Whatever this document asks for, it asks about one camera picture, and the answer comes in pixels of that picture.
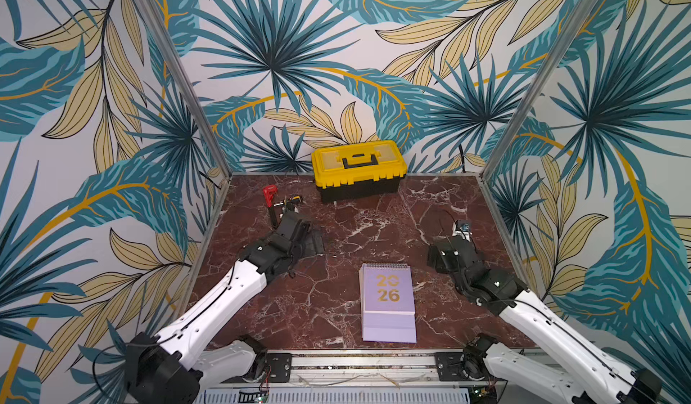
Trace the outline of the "purple calendar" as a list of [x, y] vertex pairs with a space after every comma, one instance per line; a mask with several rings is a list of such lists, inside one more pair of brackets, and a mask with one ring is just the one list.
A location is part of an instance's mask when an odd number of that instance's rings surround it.
[[410, 266], [363, 264], [359, 283], [363, 341], [416, 344], [416, 308]]

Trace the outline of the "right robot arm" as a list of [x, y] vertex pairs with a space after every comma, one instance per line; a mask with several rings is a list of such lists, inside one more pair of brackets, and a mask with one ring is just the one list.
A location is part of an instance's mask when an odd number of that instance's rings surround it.
[[529, 337], [557, 364], [520, 354], [488, 334], [462, 352], [435, 357], [441, 376], [504, 380], [550, 403], [656, 403], [662, 381], [608, 355], [554, 314], [515, 274], [490, 268], [464, 233], [428, 248], [428, 265], [451, 277], [455, 290]]

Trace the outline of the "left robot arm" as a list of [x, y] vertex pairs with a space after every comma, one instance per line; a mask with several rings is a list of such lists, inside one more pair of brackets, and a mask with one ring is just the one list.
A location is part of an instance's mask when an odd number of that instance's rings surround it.
[[325, 252], [323, 235], [296, 211], [276, 229], [240, 251], [230, 270], [187, 312], [160, 331], [127, 344], [124, 386], [138, 403], [192, 403], [198, 394], [231, 379], [262, 381], [266, 348], [251, 337], [208, 350], [217, 333], [276, 278], [304, 258]]

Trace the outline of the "yellow black screwdriver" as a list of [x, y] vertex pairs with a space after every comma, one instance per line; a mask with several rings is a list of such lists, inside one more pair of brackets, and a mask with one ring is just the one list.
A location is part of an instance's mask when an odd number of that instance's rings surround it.
[[281, 200], [280, 202], [276, 202], [274, 204], [274, 207], [282, 207], [282, 208], [288, 208], [288, 209], [295, 209], [298, 205], [302, 203], [302, 197], [300, 195], [295, 195], [293, 197], [287, 197], [284, 198], [284, 200]]

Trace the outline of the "red clamp tool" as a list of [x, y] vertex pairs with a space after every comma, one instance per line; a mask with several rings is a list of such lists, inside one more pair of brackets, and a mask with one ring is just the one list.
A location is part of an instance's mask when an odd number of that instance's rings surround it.
[[274, 184], [267, 185], [263, 188], [262, 193], [264, 195], [266, 207], [273, 208], [275, 205], [275, 196], [278, 193], [278, 187]]

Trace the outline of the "yellow black toolbox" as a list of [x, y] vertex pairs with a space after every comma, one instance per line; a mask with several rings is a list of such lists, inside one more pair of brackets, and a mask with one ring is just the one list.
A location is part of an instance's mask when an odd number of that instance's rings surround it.
[[319, 148], [311, 154], [311, 162], [324, 203], [395, 193], [408, 172], [391, 140]]

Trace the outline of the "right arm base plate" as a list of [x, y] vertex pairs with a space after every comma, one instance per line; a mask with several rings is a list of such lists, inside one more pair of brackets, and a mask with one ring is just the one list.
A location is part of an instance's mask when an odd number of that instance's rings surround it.
[[471, 353], [434, 353], [435, 369], [440, 382], [480, 382], [487, 379], [482, 359]]

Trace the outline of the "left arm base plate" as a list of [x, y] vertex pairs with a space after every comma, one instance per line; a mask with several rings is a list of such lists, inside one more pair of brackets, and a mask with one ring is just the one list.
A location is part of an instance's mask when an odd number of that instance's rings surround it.
[[262, 353], [255, 358], [249, 371], [240, 378], [244, 382], [288, 383], [292, 368], [291, 353]]

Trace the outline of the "aluminium front rail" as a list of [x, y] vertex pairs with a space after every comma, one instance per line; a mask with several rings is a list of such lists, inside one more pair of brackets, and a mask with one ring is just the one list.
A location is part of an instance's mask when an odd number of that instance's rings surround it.
[[[558, 364], [537, 349], [516, 350]], [[199, 403], [550, 403], [499, 379], [440, 382], [434, 353], [459, 349], [278, 350], [291, 353], [288, 383], [228, 380], [203, 391]]]

